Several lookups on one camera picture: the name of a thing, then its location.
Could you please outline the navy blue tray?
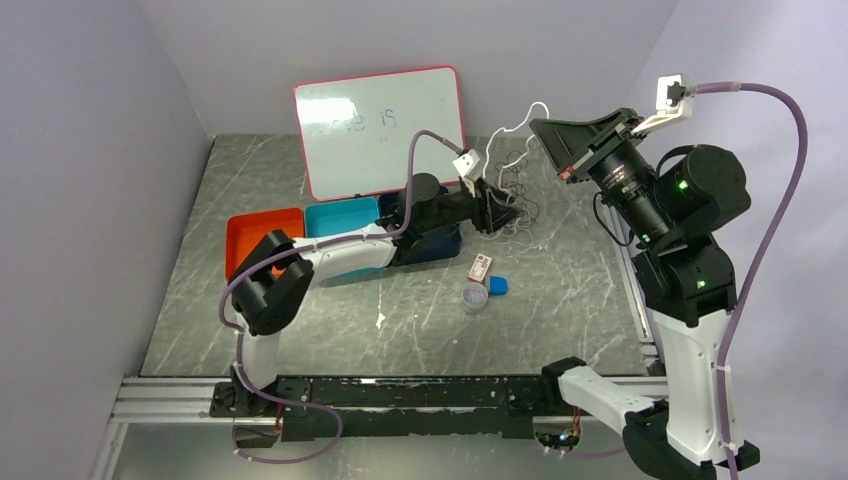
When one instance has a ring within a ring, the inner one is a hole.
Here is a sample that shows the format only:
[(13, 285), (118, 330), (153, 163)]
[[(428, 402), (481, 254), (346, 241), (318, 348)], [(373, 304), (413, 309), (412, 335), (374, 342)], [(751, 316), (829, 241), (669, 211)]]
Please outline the navy blue tray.
[[(387, 216), (398, 209), (398, 193), (384, 193), (378, 196), (378, 206), (381, 216)], [(406, 266), (432, 262), (456, 257), (462, 247), (462, 235), (458, 223), (447, 225), (426, 232), (419, 248), (412, 253), (405, 253), (397, 262), (398, 266)]]

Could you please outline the red white staples box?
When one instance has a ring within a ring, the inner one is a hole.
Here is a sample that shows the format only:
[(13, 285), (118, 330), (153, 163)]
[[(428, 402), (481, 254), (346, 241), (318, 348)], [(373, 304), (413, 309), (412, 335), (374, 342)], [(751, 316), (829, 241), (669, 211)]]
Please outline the red white staples box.
[(489, 275), (492, 258), (488, 255), (478, 253), (469, 269), (467, 278), (470, 281), (484, 283)]

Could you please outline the light blue tray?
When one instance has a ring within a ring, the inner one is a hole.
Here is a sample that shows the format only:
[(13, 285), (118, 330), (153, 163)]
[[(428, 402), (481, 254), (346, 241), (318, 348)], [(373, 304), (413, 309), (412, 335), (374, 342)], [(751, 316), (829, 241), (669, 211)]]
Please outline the light blue tray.
[(352, 273), (384, 269), (393, 255), (389, 239), (364, 241), (366, 234), (384, 233), (376, 225), (378, 202), (372, 197), (353, 198), (308, 206), (304, 211), (305, 242), (321, 243), (328, 238), (353, 235), (354, 241), (334, 243), (307, 250), (304, 258), (313, 263), (312, 281), (323, 283)]

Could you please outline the blue grey eraser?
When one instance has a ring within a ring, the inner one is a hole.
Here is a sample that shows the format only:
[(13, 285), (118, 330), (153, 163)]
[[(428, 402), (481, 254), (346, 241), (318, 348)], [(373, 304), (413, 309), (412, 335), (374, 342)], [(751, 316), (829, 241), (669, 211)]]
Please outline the blue grey eraser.
[(487, 289), (490, 296), (503, 296), (509, 292), (508, 280), (501, 276), (487, 278)]

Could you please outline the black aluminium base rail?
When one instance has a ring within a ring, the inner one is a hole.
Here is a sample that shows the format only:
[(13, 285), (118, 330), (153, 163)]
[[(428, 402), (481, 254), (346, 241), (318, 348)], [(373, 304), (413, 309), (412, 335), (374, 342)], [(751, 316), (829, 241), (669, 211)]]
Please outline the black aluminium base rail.
[(287, 376), (315, 408), (246, 412), (222, 378), (130, 378), (95, 479), (637, 479), (619, 437), (592, 417), (569, 453), (539, 435), (569, 427), (537, 375)]

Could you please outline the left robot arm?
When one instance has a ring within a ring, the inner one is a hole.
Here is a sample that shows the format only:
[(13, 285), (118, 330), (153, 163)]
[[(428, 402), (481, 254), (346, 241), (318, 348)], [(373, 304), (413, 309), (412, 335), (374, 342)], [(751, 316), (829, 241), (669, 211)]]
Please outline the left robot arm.
[(360, 229), (316, 238), (268, 233), (230, 277), (219, 304), (221, 323), (237, 335), (237, 403), (254, 416), (275, 406), (279, 337), (312, 286), (359, 270), (404, 266), (427, 249), (431, 231), (469, 222), (493, 234), (521, 214), (509, 192), (484, 179), (443, 193), (434, 176), (420, 173), (398, 193), (394, 210)]

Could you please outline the clear jar of clips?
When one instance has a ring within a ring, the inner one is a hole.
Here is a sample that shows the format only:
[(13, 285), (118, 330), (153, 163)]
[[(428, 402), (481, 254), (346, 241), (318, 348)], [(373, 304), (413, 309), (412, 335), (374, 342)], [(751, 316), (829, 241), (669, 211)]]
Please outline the clear jar of clips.
[(468, 314), (482, 312), (489, 299), (489, 292), (485, 285), (477, 282), (469, 282), (462, 291), (463, 308)]

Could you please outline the pink framed whiteboard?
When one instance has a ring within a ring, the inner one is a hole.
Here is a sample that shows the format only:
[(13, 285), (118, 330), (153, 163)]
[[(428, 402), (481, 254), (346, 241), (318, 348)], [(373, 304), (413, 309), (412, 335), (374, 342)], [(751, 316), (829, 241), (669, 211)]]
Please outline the pink framed whiteboard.
[(465, 145), (459, 75), (452, 66), (301, 83), (293, 89), (308, 189), (318, 201), (396, 191), (407, 168), (458, 180), (455, 154), (429, 130)]

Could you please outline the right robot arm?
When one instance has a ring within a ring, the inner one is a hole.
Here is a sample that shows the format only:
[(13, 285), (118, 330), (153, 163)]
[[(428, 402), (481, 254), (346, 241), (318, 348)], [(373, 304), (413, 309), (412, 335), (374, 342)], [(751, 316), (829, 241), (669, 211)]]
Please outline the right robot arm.
[(618, 433), (633, 463), (656, 479), (712, 479), (755, 465), (758, 449), (730, 417), (719, 364), (737, 304), (736, 275), (715, 232), (750, 208), (744, 169), (729, 150), (684, 145), (658, 173), (638, 151), (640, 117), (621, 108), (593, 121), (537, 118), (530, 128), (559, 177), (591, 181), (637, 238), (634, 274), (662, 343), (663, 400), (627, 391), (570, 357), (546, 366), (542, 406), (587, 412)]

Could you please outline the orange tray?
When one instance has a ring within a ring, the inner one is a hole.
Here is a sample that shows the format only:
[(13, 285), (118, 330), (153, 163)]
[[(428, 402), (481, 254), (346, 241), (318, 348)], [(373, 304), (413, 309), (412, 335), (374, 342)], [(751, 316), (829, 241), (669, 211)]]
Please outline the orange tray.
[(273, 230), (288, 237), (304, 237), (304, 212), (301, 208), (283, 208), (231, 217), (226, 224), (225, 269), (227, 280), (247, 258), (258, 242)]

